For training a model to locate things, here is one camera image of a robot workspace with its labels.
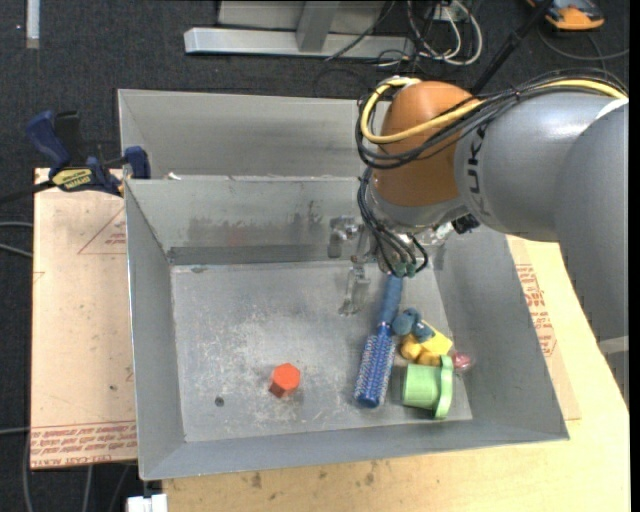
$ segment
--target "black carpet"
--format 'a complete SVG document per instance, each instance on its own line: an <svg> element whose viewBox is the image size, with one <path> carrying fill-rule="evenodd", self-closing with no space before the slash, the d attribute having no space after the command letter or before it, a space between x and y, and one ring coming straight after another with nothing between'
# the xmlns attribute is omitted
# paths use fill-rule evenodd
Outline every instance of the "black carpet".
<svg viewBox="0 0 640 512"><path fill-rule="evenodd" d="M42 1L40 49L25 45L25 1L0 2L0 195L25 189L32 169L47 160L29 144L25 125L36 113L77 110L88 151L98 145L107 159L119 155L116 91L119 88L232 92L238 94L356 99L387 73L371 64L338 59L270 56L186 56L183 34L215 22L215 2L161 0ZM629 0L601 0L607 22L590 34L542 32L565 52L595 57L629 45ZM470 88L508 34L531 14L524 0L477 0L474 10L484 34L484 52L475 64L452 68L427 62L418 76L440 78ZM405 34L404 2L378 33ZM578 61L553 52L532 31L488 83L503 89L542 72L603 62L629 83L629 55L605 61ZM33 201L0 205L0 222L32 221ZM31 232L0 228L0 243L31 250ZM0 429L29 423L31 261L0 250ZM24 435L0 436L0 510L25 510L21 480ZM89 510L108 509L124 466L96 466ZM35 472L30 489L36 511L78 511L86 469ZM128 470L122 496L140 494L135 468ZM116 500L116 510L120 501Z"/></svg>

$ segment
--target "orange object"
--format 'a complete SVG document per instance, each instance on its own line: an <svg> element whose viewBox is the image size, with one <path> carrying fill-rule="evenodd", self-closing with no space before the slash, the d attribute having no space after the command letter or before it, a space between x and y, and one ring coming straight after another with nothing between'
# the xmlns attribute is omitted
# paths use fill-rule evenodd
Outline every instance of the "orange object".
<svg viewBox="0 0 640 512"><path fill-rule="evenodd" d="M300 370L291 363L276 366L271 374L271 391L278 398L291 395L300 385Z"/></svg>

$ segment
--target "brush handle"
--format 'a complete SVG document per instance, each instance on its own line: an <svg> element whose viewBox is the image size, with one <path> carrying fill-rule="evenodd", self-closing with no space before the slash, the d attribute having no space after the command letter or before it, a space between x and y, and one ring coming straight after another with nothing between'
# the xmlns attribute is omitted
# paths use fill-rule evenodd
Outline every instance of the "brush handle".
<svg viewBox="0 0 640 512"><path fill-rule="evenodd" d="M379 323L391 325L398 312L400 299L402 298L402 278L393 274L387 276L382 306L380 308Z"/></svg>

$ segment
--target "gray bin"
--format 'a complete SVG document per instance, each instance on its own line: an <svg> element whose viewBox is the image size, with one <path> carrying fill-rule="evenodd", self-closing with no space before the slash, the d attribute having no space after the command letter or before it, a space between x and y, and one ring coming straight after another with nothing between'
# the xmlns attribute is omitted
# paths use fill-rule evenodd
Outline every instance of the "gray bin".
<svg viewBox="0 0 640 512"><path fill-rule="evenodd" d="M122 146L153 178L125 192L140 475L145 480L566 439L503 235L453 235L408 280L413 306L476 364L446 420L352 398L383 275L338 313L350 268L327 257L331 218L359 215L355 103L120 91ZM162 179L169 173L180 180ZM302 373L286 399L274 366Z"/></svg>

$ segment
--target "green cup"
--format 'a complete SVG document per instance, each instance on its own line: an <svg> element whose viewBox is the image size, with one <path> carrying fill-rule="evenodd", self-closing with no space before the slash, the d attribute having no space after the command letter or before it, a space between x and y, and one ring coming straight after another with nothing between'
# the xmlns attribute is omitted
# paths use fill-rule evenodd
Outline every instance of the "green cup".
<svg viewBox="0 0 640 512"><path fill-rule="evenodd" d="M402 403L429 409L436 419L446 418L453 398L453 361L441 356L442 366L409 364L404 380Z"/></svg>

